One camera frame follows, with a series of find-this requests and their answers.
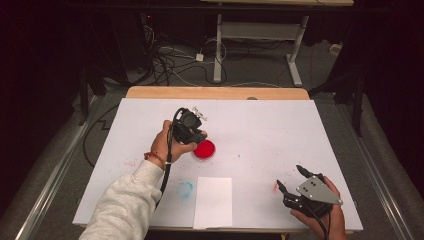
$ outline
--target black cable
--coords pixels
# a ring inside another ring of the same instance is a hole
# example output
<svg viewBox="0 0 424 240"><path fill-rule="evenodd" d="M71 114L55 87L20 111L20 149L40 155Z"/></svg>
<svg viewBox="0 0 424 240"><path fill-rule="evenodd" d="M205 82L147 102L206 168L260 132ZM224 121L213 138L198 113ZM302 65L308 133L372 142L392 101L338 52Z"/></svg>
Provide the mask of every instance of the black cable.
<svg viewBox="0 0 424 240"><path fill-rule="evenodd" d="M174 118L172 119L172 124L169 127L168 134L167 134L168 154L166 156L165 174L163 176L162 185L160 187L160 191L162 192L162 196L163 196L163 193L165 192L165 188L166 188L166 185L168 183L169 173L171 172L171 165L172 165L172 141L173 141L173 138L174 138L174 135L173 135L174 123L177 121L178 114L180 112L182 112L183 109L184 108L179 108L175 112ZM160 200L156 203L156 208L158 207L159 203L160 203Z"/></svg>
<svg viewBox="0 0 424 240"><path fill-rule="evenodd" d="M108 113L110 113L113 109L115 109L115 108L117 108L119 106L119 104L117 104L117 105L115 105L115 106L113 106L112 108L110 108L109 110L107 110L105 113L103 113L103 115L102 116L100 116L92 125L91 125L91 127L88 129L88 131L87 131L87 133L85 134L85 136L84 136L84 139L83 139L83 141L82 141L82 151L83 151L83 153L84 153L84 157L85 157L85 160L87 161L87 163L91 166L91 167L93 167L94 168L94 166L95 166L95 164L93 164L91 161L90 161L90 158L88 157L88 155L87 155L87 150L86 150L86 147L85 147L85 143L87 142L87 137L88 137L88 134L90 134L90 132L91 132L91 130L93 129L93 127L96 125L96 123L98 123L98 122L101 122L101 123L103 123L103 126L102 126L102 130L109 130L108 128L105 128L105 123L106 123L106 121L105 120L101 120L104 116L106 116L106 114L108 114Z"/></svg>
<svg viewBox="0 0 424 240"><path fill-rule="evenodd" d="M324 223L322 223L321 219L318 218L318 216L314 213L314 211L312 211L312 209L308 206L308 205L303 205L311 214L312 216L315 218L315 220L317 220L319 226L321 227L323 233L324 233L324 240L328 240L328 233L329 231L327 231L327 229L324 226Z"/></svg>

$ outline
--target white paper sheet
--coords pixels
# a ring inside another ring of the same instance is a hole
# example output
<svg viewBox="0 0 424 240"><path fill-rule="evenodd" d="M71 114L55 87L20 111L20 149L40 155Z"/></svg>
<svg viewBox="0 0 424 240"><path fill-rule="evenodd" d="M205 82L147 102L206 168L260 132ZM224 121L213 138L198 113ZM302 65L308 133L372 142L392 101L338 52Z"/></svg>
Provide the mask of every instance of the white paper sheet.
<svg viewBox="0 0 424 240"><path fill-rule="evenodd" d="M193 228L231 227L232 202L231 178L199 177Z"/></svg>

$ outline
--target human hand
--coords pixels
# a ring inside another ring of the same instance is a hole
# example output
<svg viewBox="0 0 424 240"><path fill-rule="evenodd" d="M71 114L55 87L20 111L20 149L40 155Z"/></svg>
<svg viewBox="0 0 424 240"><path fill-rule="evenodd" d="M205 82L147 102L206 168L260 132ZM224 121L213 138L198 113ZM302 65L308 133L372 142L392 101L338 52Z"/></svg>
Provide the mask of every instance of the human hand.
<svg viewBox="0 0 424 240"><path fill-rule="evenodd" d="M169 134L169 129L171 125L172 125L172 122L169 120L165 120L163 122L162 131L160 131L156 135L156 138L153 140L152 146L150 148L150 151L155 152L160 158L162 158L165 161L168 156L168 134ZM177 142L175 139L172 139L172 146L171 146L172 162L177 161L182 154L191 152L194 149L196 149L196 147L197 147L197 144L194 142L189 144L181 144ZM153 156L150 156L148 160L158 165L159 167L163 168L163 163L159 159Z"/></svg>
<svg viewBox="0 0 424 240"><path fill-rule="evenodd" d="M328 188L334 192L337 196L340 197L340 192L337 190L333 182L330 181L327 177L324 177L324 183L327 184ZM299 221L304 223L306 226L311 228L311 230L317 235L320 239L324 239L324 232L315 218L310 218L305 216L303 213L297 210L291 210L290 213L295 216ZM328 240L344 240L348 239L345 231L345 219L343 210L340 205L333 204L333 209L329 214L321 217L321 221L324 224L328 233Z"/></svg>

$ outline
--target bracelet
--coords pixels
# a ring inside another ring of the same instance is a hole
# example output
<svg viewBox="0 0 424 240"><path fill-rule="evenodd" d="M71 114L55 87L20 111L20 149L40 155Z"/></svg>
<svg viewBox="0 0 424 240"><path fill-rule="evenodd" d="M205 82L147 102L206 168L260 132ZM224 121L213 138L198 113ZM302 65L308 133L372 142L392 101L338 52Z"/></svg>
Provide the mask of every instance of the bracelet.
<svg viewBox="0 0 424 240"><path fill-rule="evenodd" d="M157 155L156 152L151 151L151 152L144 153L144 160L147 160L149 157L154 157L158 159L159 161L161 161L163 164L162 169L165 171L167 162L163 160L161 157L159 157L159 155Z"/></svg>

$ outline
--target white sleeve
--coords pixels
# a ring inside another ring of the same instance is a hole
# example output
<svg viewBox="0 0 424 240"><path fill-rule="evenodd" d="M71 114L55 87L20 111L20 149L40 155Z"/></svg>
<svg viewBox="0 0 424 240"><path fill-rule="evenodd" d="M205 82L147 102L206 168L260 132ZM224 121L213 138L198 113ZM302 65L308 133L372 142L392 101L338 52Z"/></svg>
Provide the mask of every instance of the white sleeve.
<svg viewBox="0 0 424 240"><path fill-rule="evenodd" d="M142 161L134 174L114 181L100 198L80 239L143 239L162 196L156 184L163 170Z"/></svg>

